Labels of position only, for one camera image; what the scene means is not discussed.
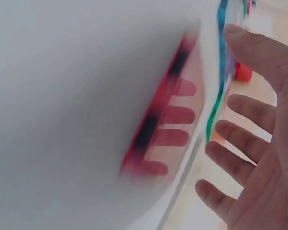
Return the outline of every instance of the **red object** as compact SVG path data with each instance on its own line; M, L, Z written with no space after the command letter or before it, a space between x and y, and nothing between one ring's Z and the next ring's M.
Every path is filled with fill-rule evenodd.
M121 171L127 165L130 165L138 175L156 176L167 174L167 167L164 164L157 161L146 161L144 156L155 138L155 130L164 116L163 112L167 108L177 84L181 82L180 73L195 46L195 41L196 38L188 40L185 37L181 42L127 150L121 165Z
M249 82L251 80L253 70L249 67L236 63L236 73L235 73L235 80L240 82Z
M246 6L246 14L250 14L250 5L251 5L251 0L247 0L247 6Z

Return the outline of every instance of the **white board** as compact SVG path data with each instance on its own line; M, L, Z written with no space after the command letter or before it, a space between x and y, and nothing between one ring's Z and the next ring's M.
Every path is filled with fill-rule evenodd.
M120 163L199 0L0 0L0 230L123 229Z

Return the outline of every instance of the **finger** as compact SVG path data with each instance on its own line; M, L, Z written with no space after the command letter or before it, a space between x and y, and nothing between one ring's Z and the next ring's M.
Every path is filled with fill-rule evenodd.
M218 121L215 130L256 164L269 145L265 140L229 121Z
M159 129L153 140L157 146L185 146L189 135L180 129Z
M288 84L288 46L234 25L225 27L224 39L236 60L263 75L277 93Z
M263 130L270 134L273 133L276 117L275 107L242 95L231 95L227 100L227 105Z
M186 107L169 106L165 111L163 124L191 124L195 120L195 112Z
M181 97L190 97L196 94L196 85L191 81L179 78L177 80L177 90L174 95Z
M135 172L138 176L165 176L168 173L168 167L158 161L143 160L136 165Z
M253 164L238 157L215 141L211 141L207 144L206 153L214 163L224 169L242 186L245 186L255 168Z
M205 180L199 180L195 185L195 189L200 199L226 222L230 209L236 200L225 195Z

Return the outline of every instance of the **blurred background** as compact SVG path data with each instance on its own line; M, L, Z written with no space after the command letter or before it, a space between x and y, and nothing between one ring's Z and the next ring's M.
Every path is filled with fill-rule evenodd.
M204 153L219 87L219 4L0 0L0 230L226 229L194 188L207 179L230 196L241 192ZM197 93L205 102L175 179L166 186L119 180L175 50L199 21L204 87ZM288 0L257 0L245 27L288 45ZM256 73L229 93L276 104ZM227 108L222 118L271 138Z
M288 0L257 0L256 5L250 9L246 27L251 32L263 34L288 45ZM247 84L233 82L230 94L244 94L276 105L277 96L265 79L257 73L252 74L251 81ZM239 124L266 140L271 138L268 133L228 108L225 109L222 118ZM237 155L244 157L238 149L229 143L221 142ZM205 207L196 195L194 184L198 179L212 182L221 191L235 198L239 196L242 190L237 182L205 156L203 143L180 196L163 228L164 230L227 229L223 221Z

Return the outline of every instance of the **red marking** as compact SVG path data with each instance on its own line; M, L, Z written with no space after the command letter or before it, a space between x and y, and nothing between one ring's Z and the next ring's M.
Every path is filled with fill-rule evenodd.
M162 118L163 118L163 116L164 116L164 109L165 109L166 106L168 105L171 96L172 96L172 95L174 94L174 92L175 92L175 89L177 89L177 82L179 81L179 79L178 79L176 82L170 82L170 83L166 82L167 77L168 77L168 75L169 75L169 72L170 72L170 70L171 70L171 67L172 67L173 63L175 62L179 51L180 51L181 49L184 49L184 50L189 50L189 51L191 52L191 50L194 48L195 44L196 44L196 39L193 39L193 41L192 41L190 38L187 38L187 39L186 39L186 37L184 37L184 39L183 39L183 41L181 42L180 46L179 46L178 49L176 50L175 55L174 55L174 58L172 59L171 64L169 65L169 68L168 68L168 70L166 71L166 73L165 73L165 75L164 75L164 77L163 77L163 79L162 79L162 81L161 81L161 83L160 83L160 85L159 85L159 87L158 87L158 89L157 89L157 91L156 91L156 93L155 93L155 95L154 95L154 97L153 97L153 99L152 99L152 101L151 101L151 103L150 103L150 105L149 105L149 107L148 107L148 109L147 109L147 111L146 111L146 113L145 113L145 115L144 115L144 117L143 117L143 119L142 119L139 127L138 127L138 130L136 131L136 134L134 135L134 137L133 137L133 139L132 139L132 141L131 141L131 144L130 144L130 146L129 146L128 150L127 150L127 153L126 153L126 155L125 155L125 157L124 157L124 159L123 159L123 161L122 161L122 164L121 164L121 172L122 172L122 170L127 166L127 164L129 164L128 162L129 162L129 161L132 161L132 155L133 155L132 148L133 148L134 142L135 142L135 140L136 140L136 138L137 138L137 136L138 136L138 134L139 134L139 132L140 132L140 130L141 130L141 127L143 126L143 123L144 123L145 119L147 118L148 114L149 114L151 111L154 111L155 109L161 110L161 111L162 111L162 116L161 116L161 119L160 119L159 123L163 120ZM194 88L194 87L193 87L193 88L190 87L190 88L188 89L188 90L189 90L189 94L190 94L190 93L193 94L193 93L196 92L196 87L195 87L195 88ZM155 138L157 137L157 136L155 137L156 133L157 133L157 132L154 133L151 142L152 142L152 141L155 141ZM179 144L179 145L186 144L187 141L188 141L188 137L187 137L187 139L185 139L186 136L188 136L188 134L187 134L187 135L182 134L182 136L178 138L176 144ZM142 164L142 163L137 163L137 165L138 165L138 167L140 168L140 170L143 170L143 169L145 169L145 168L152 170L152 168L153 168L153 167L152 167L152 168L147 167L147 163L144 163L144 166L145 166L145 167L144 167L144 166L140 166L141 164ZM160 169L157 170L157 171L158 171L158 172L163 172L163 173L165 172L164 167L160 167Z

